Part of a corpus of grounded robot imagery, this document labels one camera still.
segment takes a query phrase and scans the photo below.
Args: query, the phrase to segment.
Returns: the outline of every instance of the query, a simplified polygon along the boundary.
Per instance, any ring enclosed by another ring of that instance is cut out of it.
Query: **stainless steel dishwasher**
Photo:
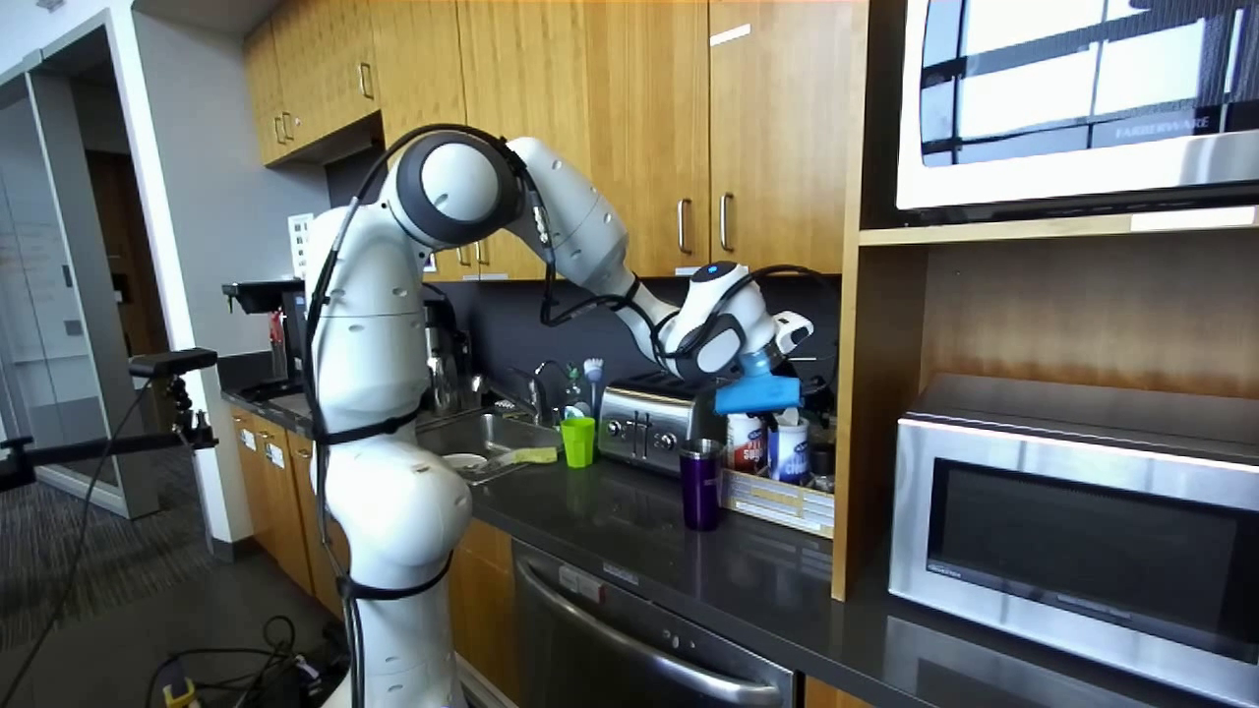
[[[799,672],[515,545],[522,708],[799,705]]]

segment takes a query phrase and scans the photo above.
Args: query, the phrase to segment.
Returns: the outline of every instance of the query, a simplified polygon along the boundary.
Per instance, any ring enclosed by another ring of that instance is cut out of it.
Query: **microwave window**
[[[1259,0],[934,0],[923,22],[923,166],[1259,122]]]
[[[935,461],[930,572],[1259,660],[1259,517]]]

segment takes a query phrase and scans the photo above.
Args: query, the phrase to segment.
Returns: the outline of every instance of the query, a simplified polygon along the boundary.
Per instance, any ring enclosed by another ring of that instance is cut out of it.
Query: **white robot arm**
[[[682,307],[627,267],[615,210],[535,137],[425,126],[388,160],[380,197],[311,229],[308,399],[324,467],[315,490],[349,539],[355,680],[330,705],[461,705],[444,562],[467,524],[467,490],[412,448],[430,370],[420,267],[434,251],[515,234],[541,263],[615,313],[636,351],[671,374],[742,370],[717,415],[799,406],[770,368],[810,335],[766,315],[746,267],[708,263]]]

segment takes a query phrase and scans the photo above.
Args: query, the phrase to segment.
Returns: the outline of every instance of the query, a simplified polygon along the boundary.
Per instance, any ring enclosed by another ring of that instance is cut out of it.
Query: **wall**
[[[227,313],[221,284],[286,272],[282,218],[328,204],[324,174],[258,168],[237,35],[134,15],[128,0],[0,3],[0,78],[93,24],[110,28],[170,345],[263,351],[263,323]],[[190,379],[190,399],[227,428],[214,370]],[[197,480],[210,534],[244,539],[231,442],[197,457]]]

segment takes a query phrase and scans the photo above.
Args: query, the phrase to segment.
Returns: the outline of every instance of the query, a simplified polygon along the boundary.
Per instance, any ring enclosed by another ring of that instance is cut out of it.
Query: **purple bottle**
[[[721,524],[721,457],[708,436],[682,454],[682,520],[694,532],[711,532]]]

